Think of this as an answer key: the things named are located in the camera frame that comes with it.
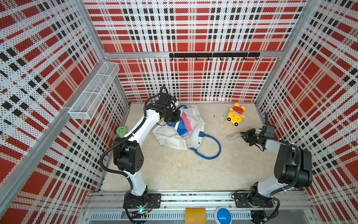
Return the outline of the clear plastic compass set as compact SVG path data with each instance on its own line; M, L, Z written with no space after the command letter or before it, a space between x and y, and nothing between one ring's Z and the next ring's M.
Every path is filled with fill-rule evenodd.
M239 138L239 137L242 137L242 135L241 135L240 132L237 132L237 133L234 133L234 134L230 134L230 135L227 136L227 138L228 138L229 140L233 140L233 139Z

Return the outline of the white canvas bag blue handles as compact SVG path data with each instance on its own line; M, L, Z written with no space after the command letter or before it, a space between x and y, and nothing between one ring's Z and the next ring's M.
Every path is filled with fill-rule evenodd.
M185 129L182 120L176 123L168 123L164 126L157 126L152 130L152 133L159 144L173 149L193 151L205 160L213 160L219 157L222 152L222 146L216 138L204 133L205 122L199 109L196 106L180 105L179 110L181 115L183 112L187 115L192 131L189 132ZM210 138L217 143L219 150L216 155L205 156L198 151L204 138Z

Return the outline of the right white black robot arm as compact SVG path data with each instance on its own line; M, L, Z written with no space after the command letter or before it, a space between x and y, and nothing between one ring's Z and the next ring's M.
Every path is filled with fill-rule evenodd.
M268 115L260 132L252 128L240 132L243 140L250 146L273 152L277 158L274 174L250 187L248 202L252 207L268 204L274 195L291 188L309 187L313 181L311 152L283 139L274 137L275 126L268 124Z

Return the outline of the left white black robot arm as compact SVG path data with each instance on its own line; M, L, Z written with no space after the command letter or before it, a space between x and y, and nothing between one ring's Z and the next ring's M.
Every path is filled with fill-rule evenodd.
M170 95L167 87L161 86L159 93L145 102L142 119L123 138L116 138L113 146L101 155L99 159L101 169L124 176L130 185L130 190L125 195L124 206L129 203L136 207L147 205L148 187L141 173L144 164L141 146L161 119L165 123L181 121L181 112L177 105L177 99Z

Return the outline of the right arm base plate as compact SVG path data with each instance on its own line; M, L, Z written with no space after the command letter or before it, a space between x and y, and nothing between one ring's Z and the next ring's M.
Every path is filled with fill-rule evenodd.
M237 192L233 194L235 205L237 208L274 208L271 199L262 202L254 202L254 205L249 201L249 192Z

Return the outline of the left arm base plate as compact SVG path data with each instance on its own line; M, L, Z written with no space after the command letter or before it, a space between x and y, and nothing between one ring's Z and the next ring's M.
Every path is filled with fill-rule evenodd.
M145 193L142 196L135 196L131 193L127 193L124 196L123 208L127 209L158 209L161 205L160 193Z

